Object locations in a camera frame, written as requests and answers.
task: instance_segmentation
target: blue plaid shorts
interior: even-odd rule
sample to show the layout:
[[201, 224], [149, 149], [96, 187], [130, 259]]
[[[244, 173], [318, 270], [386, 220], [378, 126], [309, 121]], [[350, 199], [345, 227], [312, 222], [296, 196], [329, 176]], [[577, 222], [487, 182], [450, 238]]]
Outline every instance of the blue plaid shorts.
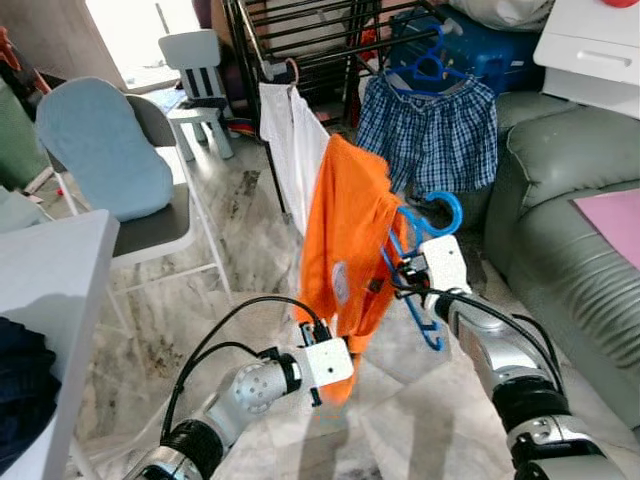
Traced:
[[376, 76], [356, 144], [387, 160], [393, 192], [407, 183], [416, 197], [478, 190], [493, 182], [498, 163], [495, 95], [473, 78], [441, 97], [403, 94]]

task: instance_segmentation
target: tiled floor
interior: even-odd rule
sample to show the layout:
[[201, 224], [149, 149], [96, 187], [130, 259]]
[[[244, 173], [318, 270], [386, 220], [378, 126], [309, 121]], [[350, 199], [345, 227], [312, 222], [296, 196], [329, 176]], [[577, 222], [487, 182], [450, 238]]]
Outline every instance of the tiled floor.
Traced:
[[[294, 294], [301, 237], [279, 212], [264, 150], [248, 139], [232, 142], [236, 156], [222, 161], [197, 152], [192, 171], [219, 227], [227, 274], [236, 302], [260, 293]], [[66, 215], [55, 185], [39, 193], [54, 216]], [[465, 242], [474, 286], [509, 311], [523, 311], [493, 268]], [[142, 266], [115, 271], [114, 284], [204, 263], [201, 240], [188, 250]], [[198, 273], [152, 285], [120, 298], [135, 324], [128, 340], [105, 302], [94, 336], [76, 433], [88, 451], [123, 445], [167, 398], [178, 370], [211, 326], [228, 311], [215, 273]], [[279, 305], [252, 307], [217, 338], [254, 349], [300, 343]], [[269, 416], [240, 438], [215, 478], [232, 479], [508, 479], [513, 473], [505, 435], [469, 360], [455, 340], [445, 353], [430, 351], [406, 308], [395, 302], [362, 362], [356, 388], [342, 408], [312, 411], [307, 394], [276, 403]], [[220, 352], [195, 372], [181, 399], [178, 418], [215, 391], [226, 371], [246, 358]], [[566, 365], [574, 412], [603, 440], [629, 479], [640, 478], [640, 447], [583, 379]], [[142, 441], [152, 446], [158, 429]], [[122, 478], [142, 450], [99, 471]], [[69, 469], [69, 476], [75, 476]]]

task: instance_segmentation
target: white wall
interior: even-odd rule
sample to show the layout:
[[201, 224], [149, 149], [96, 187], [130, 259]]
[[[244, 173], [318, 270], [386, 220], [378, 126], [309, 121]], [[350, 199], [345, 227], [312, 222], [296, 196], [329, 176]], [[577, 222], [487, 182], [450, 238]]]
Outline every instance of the white wall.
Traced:
[[95, 76], [125, 86], [84, 0], [1, 0], [0, 25], [43, 72], [65, 79]]

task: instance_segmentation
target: blue hanger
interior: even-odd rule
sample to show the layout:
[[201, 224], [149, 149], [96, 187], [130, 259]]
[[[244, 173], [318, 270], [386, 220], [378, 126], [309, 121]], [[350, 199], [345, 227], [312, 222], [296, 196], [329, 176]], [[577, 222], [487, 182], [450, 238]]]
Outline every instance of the blue hanger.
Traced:
[[[436, 44], [429, 48], [427, 52], [419, 57], [412, 65], [406, 65], [402, 67], [389, 68], [386, 70], [385, 74], [389, 73], [402, 73], [402, 72], [411, 72], [413, 74], [413, 78], [415, 80], [426, 80], [430, 82], [441, 82], [445, 78], [445, 74], [453, 75], [454, 77], [458, 77], [461, 79], [469, 78], [468, 75], [465, 75], [458, 70], [455, 70], [450, 67], [445, 67], [442, 65], [440, 58], [436, 55], [436, 52], [442, 48], [444, 43], [444, 33], [442, 32], [442, 28], [440, 25], [432, 24], [428, 25], [425, 30], [435, 30], [438, 34], [438, 40]], [[431, 61], [437, 68], [437, 72], [435, 75], [425, 75], [420, 72], [420, 65], [422, 65], [425, 61]], [[442, 95], [440, 92], [430, 92], [427, 90], [406, 90], [401, 88], [396, 88], [396, 91], [400, 93], [406, 93], [410, 95], [430, 95], [430, 96], [438, 96]]]
[[[463, 216], [462, 205], [460, 205], [460, 201], [454, 194], [449, 192], [432, 192], [427, 195], [426, 199], [427, 201], [440, 199], [447, 202], [453, 212], [453, 220], [451, 221], [449, 226], [447, 226], [446, 228], [437, 229], [433, 227], [427, 221], [426, 218], [424, 217], [417, 218], [409, 208], [407, 207], [398, 208], [398, 213], [405, 216], [409, 225], [411, 225], [411, 228], [413, 229], [413, 232], [416, 237], [416, 244], [413, 250], [409, 250], [405, 252], [396, 234], [393, 231], [389, 232], [391, 244], [393, 245], [394, 250], [396, 251], [396, 253], [400, 258], [406, 258], [408, 256], [415, 255], [417, 253], [417, 249], [423, 241], [424, 233], [432, 237], [450, 235], [454, 233], [456, 230], [458, 230], [458, 228], [460, 228], [460, 225], [462, 224], [462, 216]], [[401, 282], [400, 276], [398, 275], [398, 272], [396, 272], [395, 266], [391, 262], [391, 257], [389, 256], [387, 251], [384, 249], [384, 247], [381, 248], [381, 251], [382, 251], [382, 257], [384, 258], [384, 261], [387, 264], [389, 271], [391, 272], [391, 277], [393, 278], [394, 283], [400, 284]], [[422, 337], [427, 342], [427, 345], [429, 345], [436, 352], [441, 351], [444, 348], [444, 342], [442, 340], [442, 337], [436, 336], [435, 340], [431, 338], [431, 333], [437, 332], [440, 329], [440, 325], [435, 321], [432, 321], [429, 324], [422, 323], [422, 317], [420, 315], [420, 312], [418, 311], [416, 306], [413, 304], [413, 301], [411, 300], [411, 298], [404, 297], [404, 301], [407, 304], [407, 308], [409, 309], [409, 313], [411, 313], [413, 320], [416, 322], [416, 325], [418, 325], [418, 328], [420, 329], [420, 333], [422, 334]]]

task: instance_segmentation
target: gray sofa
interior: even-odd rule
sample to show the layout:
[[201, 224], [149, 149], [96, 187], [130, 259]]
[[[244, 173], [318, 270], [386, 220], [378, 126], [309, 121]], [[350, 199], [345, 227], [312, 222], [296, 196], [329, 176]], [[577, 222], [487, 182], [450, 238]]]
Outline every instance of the gray sofa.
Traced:
[[640, 122], [534, 93], [502, 96], [498, 118], [500, 166], [486, 253], [573, 365], [638, 433], [640, 272], [571, 200], [640, 187]]

